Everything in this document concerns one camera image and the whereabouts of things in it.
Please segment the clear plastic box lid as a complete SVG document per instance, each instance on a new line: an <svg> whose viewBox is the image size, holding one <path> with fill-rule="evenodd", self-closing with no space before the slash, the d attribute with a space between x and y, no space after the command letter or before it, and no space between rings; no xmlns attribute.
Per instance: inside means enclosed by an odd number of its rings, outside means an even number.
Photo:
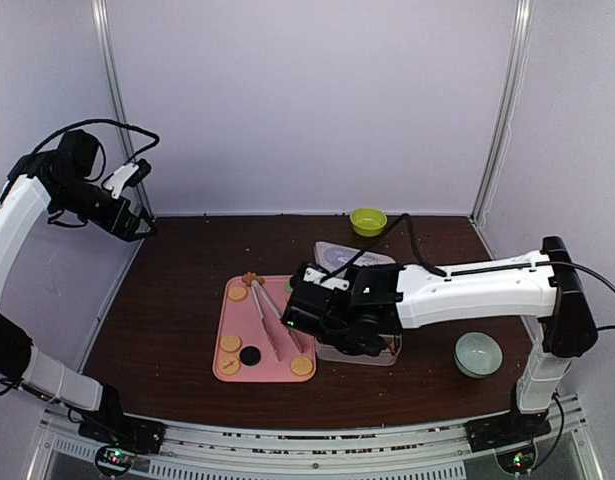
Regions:
<svg viewBox="0 0 615 480"><path fill-rule="evenodd" d="M325 241L317 241L314 245L316 263L330 272L346 264L357 252L358 249ZM356 266L375 266L392 264L394 262L395 260L389 256L375 252L366 252L354 264Z"/></svg>

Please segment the brown flower cookie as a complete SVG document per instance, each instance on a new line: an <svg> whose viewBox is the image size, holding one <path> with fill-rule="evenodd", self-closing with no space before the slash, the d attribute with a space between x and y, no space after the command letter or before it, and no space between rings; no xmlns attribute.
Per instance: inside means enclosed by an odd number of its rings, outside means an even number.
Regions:
<svg viewBox="0 0 615 480"><path fill-rule="evenodd" d="M259 275L257 275L255 272L247 272L242 276L242 282L246 285L246 286L251 286L254 283L258 283L260 285L265 283L265 279Z"/></svg>

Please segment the lilac divided storage box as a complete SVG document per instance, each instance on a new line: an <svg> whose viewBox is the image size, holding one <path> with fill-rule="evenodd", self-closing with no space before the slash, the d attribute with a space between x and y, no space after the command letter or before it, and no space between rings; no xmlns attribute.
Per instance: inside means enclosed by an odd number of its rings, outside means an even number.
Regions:
<svg viewBox="0 0 615 480"><path fill-rule="evenodd" d="M396 363L398 355L402 347L402 335L385 335L382 334L381 338L386 341L386 348L383 349L378 356L369 355L357 355L350 356L339 352L335 347L323 344L318 340L315 341L316 357L319 360L356 364L356 365L369 365L369 366L381 366L387 367Z"/></svg>

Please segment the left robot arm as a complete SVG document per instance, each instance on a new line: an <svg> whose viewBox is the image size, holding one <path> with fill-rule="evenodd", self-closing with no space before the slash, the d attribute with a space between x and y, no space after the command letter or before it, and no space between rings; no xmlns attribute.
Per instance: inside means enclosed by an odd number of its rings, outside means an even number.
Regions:
<svg viewBox="0 0 615 480"><path fill-rule="evenodd" d="M148 161L132 155L118 167L96 166L106 160L98 138L71 128L21 156L7 174L0 192L0 396L19 388L60 402L108 443L120 444L131 424L117 389L79 372L70 349L50 334L32 338L51 307L61 321L90 310L77 305L91 296L69 282L77 274L58 259L61 248L77 261L76 243L87 233L132 243L157 231L133 195L151 171Z"/></svg>

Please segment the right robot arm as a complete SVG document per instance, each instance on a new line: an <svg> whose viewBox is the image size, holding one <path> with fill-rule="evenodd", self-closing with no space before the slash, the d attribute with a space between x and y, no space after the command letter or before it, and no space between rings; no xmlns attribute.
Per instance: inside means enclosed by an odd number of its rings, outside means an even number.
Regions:
<svg viewBox="0 0 615 480"><path fill-rule="evenodd" d="M582 283L564 241L497 261L449 266L351 264L338 276L303 264L281 315L283 325L346 355L375 356L387 335L446 321L534 317L542 339L515 382L514 408L500 419L506 440L538 424L573 359L598 339Z"/></svg>

